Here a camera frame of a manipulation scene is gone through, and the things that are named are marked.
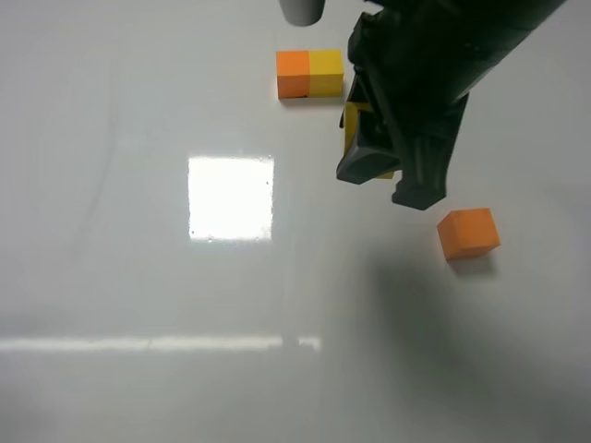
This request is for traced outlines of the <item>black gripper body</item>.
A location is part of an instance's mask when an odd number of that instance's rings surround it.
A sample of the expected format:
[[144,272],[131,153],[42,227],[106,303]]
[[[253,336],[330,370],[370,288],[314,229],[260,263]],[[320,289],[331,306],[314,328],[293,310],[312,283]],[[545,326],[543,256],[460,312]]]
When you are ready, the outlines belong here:
[[462,99],[560,1],[382,1],[347,55],[379,115],[420,119]]

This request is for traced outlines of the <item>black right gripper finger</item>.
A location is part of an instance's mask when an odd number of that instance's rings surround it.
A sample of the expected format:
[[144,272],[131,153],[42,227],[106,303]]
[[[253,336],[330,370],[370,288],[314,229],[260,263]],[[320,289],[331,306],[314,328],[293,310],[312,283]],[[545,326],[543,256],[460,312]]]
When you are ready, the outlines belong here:
[[447,195],[447,173],[469,95],[413,127],[392,203],[427,210]]

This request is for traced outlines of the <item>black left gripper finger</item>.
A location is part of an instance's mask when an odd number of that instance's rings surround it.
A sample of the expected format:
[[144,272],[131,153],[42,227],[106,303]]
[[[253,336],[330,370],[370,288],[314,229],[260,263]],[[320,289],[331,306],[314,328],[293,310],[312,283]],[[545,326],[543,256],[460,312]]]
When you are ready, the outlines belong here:
[[344,149],[336,178],[354,185],[392,179],[401,169],[385,125],[373,110],[364,76],[361,68],[355,69],[339,124],[344,132]]

